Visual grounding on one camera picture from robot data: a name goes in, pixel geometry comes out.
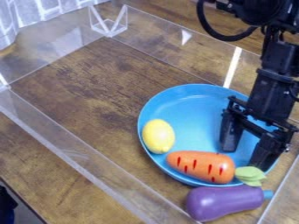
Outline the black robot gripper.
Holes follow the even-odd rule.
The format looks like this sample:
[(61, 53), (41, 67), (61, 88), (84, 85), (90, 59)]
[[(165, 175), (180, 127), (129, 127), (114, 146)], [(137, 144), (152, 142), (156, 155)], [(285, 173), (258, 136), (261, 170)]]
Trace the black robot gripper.
[(256, 70), (256, 80), (246, 101), (228, 97), (218, 131), (220, 148), (233, 152), (242, 130), (258, 137), (249, 166), (262, 172), (288, 150), (297, 128), (286, 121), (294, 102), (299, 102), (299, 81), (265, 69)]

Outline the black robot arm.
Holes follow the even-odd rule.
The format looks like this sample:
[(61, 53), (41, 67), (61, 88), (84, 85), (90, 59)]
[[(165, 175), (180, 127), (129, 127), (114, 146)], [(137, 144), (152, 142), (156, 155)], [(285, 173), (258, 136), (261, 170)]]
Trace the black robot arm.
[(299, 102), (299, 45), (284, 41), (284, 33), (299, 33), (299, 0), (229, 0), (241, 21), (264, 34), (261, 67), (246, 100), (228, 98), (222, 110), (218, 141), (224, 151), (238, 146), (246, 131), (258, 138), (248, 164), (265, 171), (288, 150), (299, 128), (288, 122)]

